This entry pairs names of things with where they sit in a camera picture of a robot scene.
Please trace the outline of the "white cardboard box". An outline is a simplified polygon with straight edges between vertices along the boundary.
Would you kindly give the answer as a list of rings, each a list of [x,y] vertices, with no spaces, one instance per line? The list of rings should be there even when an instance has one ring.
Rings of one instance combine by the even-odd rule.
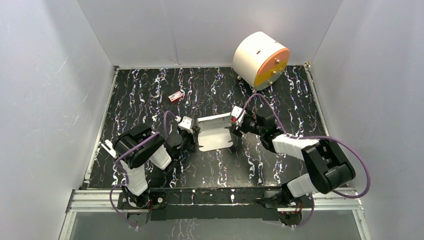
[[[208,152],[233,146],[229,128],[232,126],[231,113],[201,117],[197,119],[198,146],[201,152]]]

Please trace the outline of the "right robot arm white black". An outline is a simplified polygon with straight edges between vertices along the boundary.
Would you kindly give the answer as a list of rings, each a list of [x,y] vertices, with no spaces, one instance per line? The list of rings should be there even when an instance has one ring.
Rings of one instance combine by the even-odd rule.
[[[233,107],[230,132],[238,137],[252,133],[259,136],[262,146],[275,154],[285,154],[304,161],[307,172],[284,183],[281,191],[257,202],[274,202],[295,207],[309,194],[327,194],[356,177],[356,171],[339,144],[329,139],[295,138],[277,127],[273,115],[254,114],[241,107]]]

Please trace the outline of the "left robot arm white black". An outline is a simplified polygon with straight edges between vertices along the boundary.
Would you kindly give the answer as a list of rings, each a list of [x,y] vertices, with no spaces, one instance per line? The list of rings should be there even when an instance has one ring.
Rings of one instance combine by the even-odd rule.
[[[179,126],[177,131],[163,137],[142,123],[112,139],[111,147],[116,153],[117,163],[126,174],[122,190],[134,207],[144,208],[150,200],[145,163],[150,161],[167,172],[185,152],[195,151],[199,131],[197,126],[191,129]]]

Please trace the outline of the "small red white packet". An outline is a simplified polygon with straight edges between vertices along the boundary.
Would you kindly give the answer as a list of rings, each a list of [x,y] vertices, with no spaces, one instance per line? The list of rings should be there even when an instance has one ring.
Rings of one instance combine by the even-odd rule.
[[[168,96],[168,99],[171,103],[175,103],[177,101],[179,101],[180,99],[183,99],[185,96],[185,94],[181,91],[177,91],[171,95]]]

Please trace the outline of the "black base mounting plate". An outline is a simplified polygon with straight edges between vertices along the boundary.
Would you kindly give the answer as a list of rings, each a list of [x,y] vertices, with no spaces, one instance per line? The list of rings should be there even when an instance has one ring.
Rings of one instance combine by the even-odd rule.
[[[135,196],[126,188],[118,210],[146,210],[152,221],[176,219],[262,219],[296,227],[311,209],[308,195],[292,197],[281,187],[150,188]]]

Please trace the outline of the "small white plastic bracket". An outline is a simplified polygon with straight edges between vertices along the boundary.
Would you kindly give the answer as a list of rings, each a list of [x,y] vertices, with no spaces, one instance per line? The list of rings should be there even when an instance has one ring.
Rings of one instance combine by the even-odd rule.
[[[104,142],[100,143],[101,147],[103,147],[114,159],[117,159],[117,153],[113,148],[113,144],[110,140],[106,139]]]

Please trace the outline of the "aluminium frame rail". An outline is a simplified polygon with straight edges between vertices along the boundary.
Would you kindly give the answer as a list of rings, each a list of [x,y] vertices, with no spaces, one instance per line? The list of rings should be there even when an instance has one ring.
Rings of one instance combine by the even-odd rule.
[[[59,235],[60,240],[69,239],[71,236],[72,225],[77,213],[113,213],[114,209],[110,201],[118,204],[120,190],[110,193],[109,189],[88,189],[75,190],[71,194],[62,232]],[[364,214],[364,208],[361,200],[346,198],[334,192],[328,194],[315,193],[313,195],[315,207],[314,212],[318,211],[352,211],[356,227],[362,240],[370,240],[371,234]]]

